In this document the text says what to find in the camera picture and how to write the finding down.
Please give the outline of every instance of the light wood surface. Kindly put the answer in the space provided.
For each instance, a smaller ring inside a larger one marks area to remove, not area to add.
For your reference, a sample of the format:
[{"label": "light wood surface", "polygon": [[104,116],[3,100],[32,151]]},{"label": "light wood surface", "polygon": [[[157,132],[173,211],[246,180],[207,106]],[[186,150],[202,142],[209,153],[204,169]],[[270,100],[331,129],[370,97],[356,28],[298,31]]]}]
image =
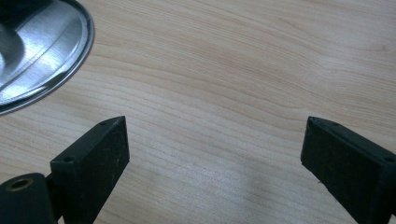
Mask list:
[{"label": "light wood surface", "polygon": [[0,181],[127,118],[95,223],[354,223],[300,162],[305,123],[396,153],[394,0],[81,0],[96,37],[59,90],[0,118]]}]

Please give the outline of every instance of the hole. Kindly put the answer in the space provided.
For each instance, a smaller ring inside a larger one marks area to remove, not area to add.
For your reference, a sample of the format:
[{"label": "hole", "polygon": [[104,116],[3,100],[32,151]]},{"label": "hole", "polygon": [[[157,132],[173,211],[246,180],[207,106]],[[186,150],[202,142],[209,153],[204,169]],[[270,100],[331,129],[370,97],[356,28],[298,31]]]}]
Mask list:
[{"label": "hole", "polygon": [[388,162],[395,162],[393,158],[389,158],[389,157],[384,158],[384,160]]},{"label": "hole", "polygon": [[24,178],[14,181],[12,184],[8,185],[8,191],[18,191],[21,189],[26,189],[33,183],[32,178]]},{"label": "hole", "polygon": [[64,158],[65,162],[72,162],[74,160],[75,157],[66,157]]}]

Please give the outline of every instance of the metal lid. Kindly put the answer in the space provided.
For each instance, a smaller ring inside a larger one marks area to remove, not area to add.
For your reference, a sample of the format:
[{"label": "metal lid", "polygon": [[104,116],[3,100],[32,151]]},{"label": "metal lid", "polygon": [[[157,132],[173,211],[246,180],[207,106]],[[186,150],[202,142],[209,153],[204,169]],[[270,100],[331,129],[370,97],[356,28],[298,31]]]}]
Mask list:
[{"label": "metal lid", "polygon": [[94,30],[74,0],[1,0],[0,7],[9,9],[0,10],[1,115],[64,84],[88,56]]}]

